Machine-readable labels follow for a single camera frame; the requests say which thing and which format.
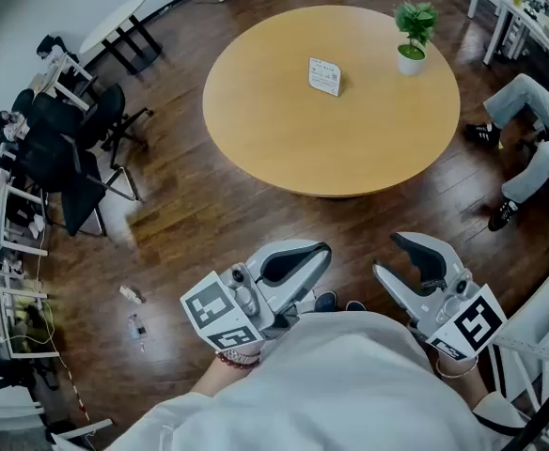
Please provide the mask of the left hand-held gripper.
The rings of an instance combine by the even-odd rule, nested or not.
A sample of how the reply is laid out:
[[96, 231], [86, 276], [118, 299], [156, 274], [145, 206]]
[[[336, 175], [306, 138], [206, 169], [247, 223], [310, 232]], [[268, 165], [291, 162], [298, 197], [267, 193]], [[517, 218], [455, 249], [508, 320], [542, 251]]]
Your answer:
[[273, 241], [222, 274], [210, 272], [180, 302], [198, 336], [217, 351], [277, 339], [321, 278], [332, 251], [322, 241]]

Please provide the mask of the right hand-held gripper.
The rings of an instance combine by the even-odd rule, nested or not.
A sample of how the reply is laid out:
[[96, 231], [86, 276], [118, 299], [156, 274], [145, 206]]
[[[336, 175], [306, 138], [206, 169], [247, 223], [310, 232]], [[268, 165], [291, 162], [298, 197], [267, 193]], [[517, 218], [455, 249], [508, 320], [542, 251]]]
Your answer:
[[490, 287], [479, 285], [468, 269], [461, 268], [458, 255], [445, 241], [406, 231], [395, 232], [390, 239], [418, 268], [420, 289], [378, 261], [372, 270], [410, 316], [411, 332], [454, 361], [477, 357], [507, 323]]

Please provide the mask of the white table card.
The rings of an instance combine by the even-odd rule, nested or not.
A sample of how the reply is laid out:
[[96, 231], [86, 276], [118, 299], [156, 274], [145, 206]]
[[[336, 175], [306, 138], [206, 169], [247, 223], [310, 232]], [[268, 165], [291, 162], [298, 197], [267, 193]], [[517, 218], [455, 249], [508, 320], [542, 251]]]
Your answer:
[[338, 97], [341, 89], [341, 69], [333, 63], [310, 57], [308, 83], [316, 90]]

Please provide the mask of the person's left forearm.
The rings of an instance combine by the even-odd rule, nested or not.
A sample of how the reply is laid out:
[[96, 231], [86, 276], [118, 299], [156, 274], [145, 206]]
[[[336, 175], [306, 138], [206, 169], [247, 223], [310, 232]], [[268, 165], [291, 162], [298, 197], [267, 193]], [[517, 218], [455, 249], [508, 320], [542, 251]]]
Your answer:
[[214, 397], [231, 384], [248, 376], [259, 365], [263, 342], [223, 350], [191, 389], [192, 393]]

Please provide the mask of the person's right forearm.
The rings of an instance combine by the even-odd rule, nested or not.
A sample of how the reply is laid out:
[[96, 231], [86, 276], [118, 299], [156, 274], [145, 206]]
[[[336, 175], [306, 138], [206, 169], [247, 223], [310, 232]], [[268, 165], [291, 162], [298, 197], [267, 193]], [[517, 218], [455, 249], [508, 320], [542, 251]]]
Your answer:
[[446, 380], [440, 378], [462, 397], [471, 410], [475, 409], [481, 400], [489, 394], [478, 367], [460, 379]]

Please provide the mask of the person's left shoe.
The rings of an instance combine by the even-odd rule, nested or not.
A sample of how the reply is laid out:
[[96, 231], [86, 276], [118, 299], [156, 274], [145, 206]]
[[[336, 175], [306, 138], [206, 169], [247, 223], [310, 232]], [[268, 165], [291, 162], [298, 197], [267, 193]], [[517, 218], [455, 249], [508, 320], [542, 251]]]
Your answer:
[[318, 296], [314, 302], [315, 313], [337, 312], [337, 294], [334, 291], [326, 291]]

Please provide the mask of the gold bangle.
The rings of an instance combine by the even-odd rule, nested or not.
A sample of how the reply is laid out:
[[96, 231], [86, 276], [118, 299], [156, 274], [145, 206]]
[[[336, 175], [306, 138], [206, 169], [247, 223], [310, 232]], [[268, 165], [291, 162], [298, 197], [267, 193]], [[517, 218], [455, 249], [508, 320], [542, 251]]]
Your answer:
[[437, 373], [443, 379], [456, 380], [477, 369], [478, 357], [456, 361], [443, 352], [440, 352], [435, 367]]

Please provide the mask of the person's white shirt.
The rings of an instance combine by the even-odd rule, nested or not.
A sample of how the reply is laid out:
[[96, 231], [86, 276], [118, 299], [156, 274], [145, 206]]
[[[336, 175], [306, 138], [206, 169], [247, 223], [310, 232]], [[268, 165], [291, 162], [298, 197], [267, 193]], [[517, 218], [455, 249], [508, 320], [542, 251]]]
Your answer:
[[524, 420], [489, 390], [471, 410], [436, 361], [383, 315], [309, 313], [248, 376], [156, 404], [106, 451], [500, 451]]

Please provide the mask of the white metal rack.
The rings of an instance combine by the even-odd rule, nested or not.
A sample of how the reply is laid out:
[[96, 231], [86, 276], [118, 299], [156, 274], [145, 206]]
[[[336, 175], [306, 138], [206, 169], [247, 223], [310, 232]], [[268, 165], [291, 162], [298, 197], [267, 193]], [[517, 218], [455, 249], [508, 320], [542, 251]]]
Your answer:
[[527, 421], [548, 417], [533, 444], [549, 451], [549, 276], [488, 347], [497, 391]]

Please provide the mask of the round wooden table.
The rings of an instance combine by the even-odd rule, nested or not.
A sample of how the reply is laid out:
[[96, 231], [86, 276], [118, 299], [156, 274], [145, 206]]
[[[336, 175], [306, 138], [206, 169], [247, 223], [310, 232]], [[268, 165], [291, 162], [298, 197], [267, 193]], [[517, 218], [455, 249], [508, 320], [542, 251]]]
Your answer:
[[[366, 8], [298, 8], [252, 26], [208, 75], [213, 142], [252, 177], [297, 194], [358, 196], [411, 179], [446, 150], [461, 101], [434, 46], [417, 76], [403, 75], [401, 42], [390, 16]], [[338, 97], [309, 85], [310, 57], [339, 66]]]

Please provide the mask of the green plant in white pot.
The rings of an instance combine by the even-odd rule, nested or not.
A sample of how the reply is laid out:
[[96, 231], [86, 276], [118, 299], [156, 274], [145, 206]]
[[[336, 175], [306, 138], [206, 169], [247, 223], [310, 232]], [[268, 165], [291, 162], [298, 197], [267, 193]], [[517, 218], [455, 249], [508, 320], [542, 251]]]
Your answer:
[[394, 20], [406, 37], [397, 48], [399, 70], [403, 75], [417, 76], [424, 67], [426, 46], [432, 39], [438, 12], [428, 2], [404, 2], [395, 9]]

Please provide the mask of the black office chair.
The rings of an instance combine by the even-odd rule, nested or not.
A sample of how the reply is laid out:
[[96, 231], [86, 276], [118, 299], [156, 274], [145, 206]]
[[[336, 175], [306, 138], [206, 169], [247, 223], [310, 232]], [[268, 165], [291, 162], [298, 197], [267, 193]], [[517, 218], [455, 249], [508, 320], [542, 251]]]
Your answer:
[[104, 180], [93, 153], [42, 127], [31, 130], [25, 137], [21, 164], [26, 175], [44, 193], [60, 196], [63, 221], [58, 225], [72, 237], [82, 231], [91, 216], [99, 226], [97, 235], [106, 235], [100, 203], [108, 193], [130, 201], [139, 199], [123, 166], [118, 165]]
[[84, 112], [46, 93], [27, 88], [14, 101], [11, 111], [22, 115], [29, 127], [45, 122], [54, 131], [73, 137], [84, 119]]
[[143, 107], [128, 115], [125, 113], [125, 106], [126, 99], [122, 87], [118, 84], [109, 86], [86, 113], [75, 136], [77, 147], [83, 150], [90, 150], [102, 142], [101, 149], [111, 152], [110, 167], [113, 170], [117, 168], [116, 157], [122, 139], [133, 142], [141, 149], [147, 149], [149, 146], [146, 140], [140, 139], [128, 130], [143, 114], [152, 117], [154, 111]]

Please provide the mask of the white office desk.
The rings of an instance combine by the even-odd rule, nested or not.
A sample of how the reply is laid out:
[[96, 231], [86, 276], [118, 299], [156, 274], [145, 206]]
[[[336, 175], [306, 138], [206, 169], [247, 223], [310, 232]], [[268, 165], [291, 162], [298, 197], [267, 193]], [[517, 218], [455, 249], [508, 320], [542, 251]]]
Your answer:
[[47, 257], [48, 252], [42, 248], [42, 244], [39, 244], [37, 247], [33, 247], [18, 243], [11, 239], [10, 235], [14, 234], [14, 231], [11, 230], [8, 225], [6, 211], [8, 198], [12, 195], [19, 196], [28, 202], [40, 206], [41, 215], [42, 217], [45, 217], [42, 195], [32, 195], [6, 184], [0, 191], [0, 256], [3, 251], [15, 251], [16, 253], [28, 254], [36, 257]]
[[38, 73], [28, 87], [34, 95], [45, 93], [54, 98], [62, 96], [68, 103], [86, 112], [90, 105], [83, 95], [87, 93], [92, 101], [96, 101], [93, 87], [96, 83], [96, 75], [87, 72], [69, 54], [63, 54], [45, 73]]

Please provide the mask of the white round table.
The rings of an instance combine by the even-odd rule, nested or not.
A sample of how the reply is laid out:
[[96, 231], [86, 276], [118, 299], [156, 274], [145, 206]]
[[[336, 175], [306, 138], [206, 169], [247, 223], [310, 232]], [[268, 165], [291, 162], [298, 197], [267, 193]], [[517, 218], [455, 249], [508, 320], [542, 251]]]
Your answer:
[[[79, 53], [85, 54], [98, 45], [110, 53], [131, 75], [137, 75], [149, 67], [162, 53], [163, 47], [158, 43], [147, 28], [136, 18], [138, 11], [146, 0], [128, 0], [106, 16], [85, 38], [81, 44]], [[122, 25], [130, 22], [135, 30], [147, 43], [147, 47], [141, 49], [133, 38], [123, 30]], [[116, 44], [109, 40], [109, 36], [117, 33], [134, 52], [132, 60], [127, 60], [117, 49]]]

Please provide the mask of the white frame table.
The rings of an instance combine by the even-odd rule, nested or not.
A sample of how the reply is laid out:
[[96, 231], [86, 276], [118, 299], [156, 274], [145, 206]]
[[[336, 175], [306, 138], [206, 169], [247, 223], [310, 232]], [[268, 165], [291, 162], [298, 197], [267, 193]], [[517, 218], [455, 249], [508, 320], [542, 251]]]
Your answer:
[[[44, 341], [38, 341], [28, 335], [11, 335], [9, 324], [11, 318], [15, 316], [15, 300], [16, 298], [27, 298], [33, 300], [37, 305], [41, 316], [44, 317], [44, 309], [49, 311], [49, 322], [46, 324], [48, 337]], [[49, 295], [43, 292], [36, 292], [24, 289], [13, 289], [0, 287], [0, 343], [5, 344], [8, 357], [10, 359], [56, 359], [60, 358], [60, 353], [55, 346], [53, 340], [55, 334], [55, 326], [53, 321], [53, 310], [49, 305]], [[22, 339], [34, 342], [39, 345], [50, 344], [52, 349], [43, 352], [16, 352], [13, 349], [12, 341], [14, 339]]]

